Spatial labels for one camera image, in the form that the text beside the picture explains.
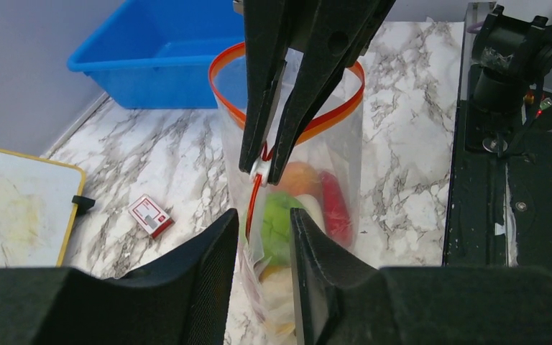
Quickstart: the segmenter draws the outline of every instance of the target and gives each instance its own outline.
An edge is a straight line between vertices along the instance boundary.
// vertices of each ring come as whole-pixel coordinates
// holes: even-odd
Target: bolt
[[[528,209],[528,205],[526,205],[524,202],[520,201],[519,203],[515,204],[515,208],[520,212],[524,212]]]

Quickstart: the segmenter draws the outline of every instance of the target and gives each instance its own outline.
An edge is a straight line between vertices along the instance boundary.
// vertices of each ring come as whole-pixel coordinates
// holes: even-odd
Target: marble surface
[[[374,267],[439,265],[449,187],[462,23],[386,23],[361,59],[361,234]],[[65,265],[120,277],[189,240],[228,208],[219,112],[130,111],[106,101],[51,159],[88,173],[92,212],[78,219]],[[152,240],[127,213],[142,194],[175,225]],[[234,274],[226,344],[265,344]]]

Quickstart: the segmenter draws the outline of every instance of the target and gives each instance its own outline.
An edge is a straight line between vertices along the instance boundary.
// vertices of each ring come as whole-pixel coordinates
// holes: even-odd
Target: small red and white box
[[[175,223],[147,194],[130,205],[128,212],[153,238]]]

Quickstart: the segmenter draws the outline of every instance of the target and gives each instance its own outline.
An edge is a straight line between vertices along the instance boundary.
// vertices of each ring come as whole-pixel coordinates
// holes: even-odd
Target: blue plastic bin
[[[124,108],[216,108],[211,61],[244,40],[231,0],[128,0],[69,58]]]

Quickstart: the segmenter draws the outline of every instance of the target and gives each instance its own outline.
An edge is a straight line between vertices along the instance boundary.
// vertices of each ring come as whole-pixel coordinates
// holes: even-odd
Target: white board
[[[62,263],[84,172],[0,150],[0,267]]]

